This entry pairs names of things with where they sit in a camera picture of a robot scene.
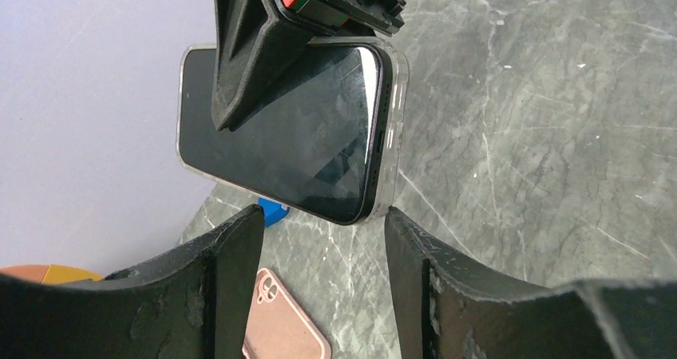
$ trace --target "white wall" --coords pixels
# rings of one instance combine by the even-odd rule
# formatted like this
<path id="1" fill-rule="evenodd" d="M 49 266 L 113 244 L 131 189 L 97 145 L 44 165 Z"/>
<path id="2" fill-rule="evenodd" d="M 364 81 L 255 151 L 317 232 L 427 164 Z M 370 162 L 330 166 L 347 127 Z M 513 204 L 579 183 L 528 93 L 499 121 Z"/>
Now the white wall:
<path id="1" fill-rule="evenodd" d="M 109 273 L 176 245 L 213 183 L 174 152 L 213 0 L 0 0 L 0 267 Z"/>

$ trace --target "gray marble table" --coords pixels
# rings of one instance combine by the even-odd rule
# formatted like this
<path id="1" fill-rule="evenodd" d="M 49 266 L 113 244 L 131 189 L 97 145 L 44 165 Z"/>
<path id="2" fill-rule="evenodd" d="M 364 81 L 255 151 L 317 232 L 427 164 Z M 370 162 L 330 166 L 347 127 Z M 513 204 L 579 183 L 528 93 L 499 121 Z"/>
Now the gray marble table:
<path id="1" fill-rule="evenodd" d="M 406 0 L 395 205 L 540 285 L 677 278 L 677 0 Z M 255 198 L 217 187 L 183 240 Z M 399 357 L 382 222 L 293 211 L 273 267 L 334 357 Z"/>

